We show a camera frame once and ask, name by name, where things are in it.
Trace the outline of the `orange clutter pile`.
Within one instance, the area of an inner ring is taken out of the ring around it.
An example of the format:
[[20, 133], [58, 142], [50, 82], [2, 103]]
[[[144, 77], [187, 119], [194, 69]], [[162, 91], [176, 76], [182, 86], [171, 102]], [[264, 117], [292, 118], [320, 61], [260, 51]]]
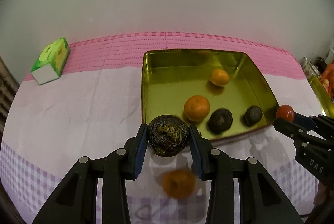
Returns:
[[334, 90], [334, 64], [333, 63], [327, 65], [327, 68], [321, 74], [320, 82], [324, 86], [329, 97], [333, 99], [333, 90]]

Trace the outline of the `red toffee tin box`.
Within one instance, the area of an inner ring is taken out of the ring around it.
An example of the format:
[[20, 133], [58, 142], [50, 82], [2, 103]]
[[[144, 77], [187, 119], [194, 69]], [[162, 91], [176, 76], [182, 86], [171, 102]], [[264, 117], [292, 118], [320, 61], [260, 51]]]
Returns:
[[[210, 81], [215, 68], [226, 71], [230, 81], [217, 87]], [[170, 114], [187, 124], [183, 113], [185, 102], [202, 95], [210, 103], [210, 112], [228, 109], [233, 116], [229, 130], [216, 135], [208, 128], [206, 116], [196, 126], [201, 135], [211, 141], [234, 142], [251, 132], [273, 124], [278, 109], [277, 99], [254, 60], [243, 52], [208, 49], [169, 49], [148, 51], [142, 67], [142, 122]], [[251, 106], [262, 109], [262, 119], [252, 127], [243, 116]]]

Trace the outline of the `large yellow orange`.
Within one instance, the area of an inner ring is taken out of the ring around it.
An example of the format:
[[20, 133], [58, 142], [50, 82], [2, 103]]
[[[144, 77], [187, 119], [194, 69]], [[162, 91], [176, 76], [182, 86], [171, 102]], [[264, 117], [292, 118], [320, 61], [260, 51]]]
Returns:
[[183, 113], [192, 122], [201, 122], [210, 111], [210, 103], [202, 95], [190, 97], [184, 104]]

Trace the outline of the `small red cherry tomato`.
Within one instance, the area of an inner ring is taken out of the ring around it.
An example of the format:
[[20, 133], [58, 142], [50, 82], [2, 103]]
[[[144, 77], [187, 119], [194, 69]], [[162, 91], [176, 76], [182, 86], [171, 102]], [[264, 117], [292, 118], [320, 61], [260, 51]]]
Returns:
[[276, 118], [282, 118], [288, 122], [294, 120], [294, 110], [289, 105], [281, 105], [276, 111]]

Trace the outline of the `gold tin lid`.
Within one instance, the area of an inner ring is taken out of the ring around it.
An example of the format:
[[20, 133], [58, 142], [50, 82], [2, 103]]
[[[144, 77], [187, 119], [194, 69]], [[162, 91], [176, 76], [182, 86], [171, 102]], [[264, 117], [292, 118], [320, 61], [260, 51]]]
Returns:
[[324, 86], [316, 76], [309, 79], [309, 83], [321, 105], [323, 114], [333, 118], [333, 102], [327, 94]]

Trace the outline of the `small dark passion fruit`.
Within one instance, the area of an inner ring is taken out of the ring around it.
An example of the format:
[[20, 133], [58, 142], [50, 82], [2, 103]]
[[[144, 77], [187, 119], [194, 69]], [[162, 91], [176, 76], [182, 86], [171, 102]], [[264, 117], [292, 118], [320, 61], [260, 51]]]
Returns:
[[243, 120], [246, 126], [252, 127], [258, 123], [263, 116], [262, 109], [258, 106], [251, 106], [246, 110], [246, 113], [243, 116]]

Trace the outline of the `small yellow orange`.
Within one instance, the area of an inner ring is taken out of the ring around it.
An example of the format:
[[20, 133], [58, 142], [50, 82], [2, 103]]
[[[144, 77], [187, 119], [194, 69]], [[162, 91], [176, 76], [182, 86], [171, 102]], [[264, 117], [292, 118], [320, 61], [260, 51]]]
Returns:
[[221, 68], [212, 70], [209, 81], [217, 87], [224, 87], [230, 81], [230, 77], [226, 71]]

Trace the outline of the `large orange tangerine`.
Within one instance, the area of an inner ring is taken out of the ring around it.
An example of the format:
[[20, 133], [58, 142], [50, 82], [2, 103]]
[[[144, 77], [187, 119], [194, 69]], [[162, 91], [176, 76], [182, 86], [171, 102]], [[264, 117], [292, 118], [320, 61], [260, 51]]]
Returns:
[[196, 187], [196, 176], [189, 169], [178, 169], [165, 173], [162, 177], [162, 188], [168, 197], [186, 199]]

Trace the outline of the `green tissue pack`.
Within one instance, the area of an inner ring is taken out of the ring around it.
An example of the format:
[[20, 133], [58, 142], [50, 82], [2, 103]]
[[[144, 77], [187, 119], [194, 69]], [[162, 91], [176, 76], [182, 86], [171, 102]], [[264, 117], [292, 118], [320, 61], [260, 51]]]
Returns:
[[69, 54], [70, 47], [64, 37], [45, 46], [30, 70], [38, 85], [60, 78]]

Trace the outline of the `large dark passion fruit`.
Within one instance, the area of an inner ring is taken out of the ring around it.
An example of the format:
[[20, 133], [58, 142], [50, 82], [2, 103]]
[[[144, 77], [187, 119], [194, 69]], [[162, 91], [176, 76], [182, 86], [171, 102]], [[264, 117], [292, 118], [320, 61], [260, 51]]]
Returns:
[[160, 115], [148, 125], [149, 144], [160, 157], [173, 157], [187, 145], [188, 126], [174, 115]]

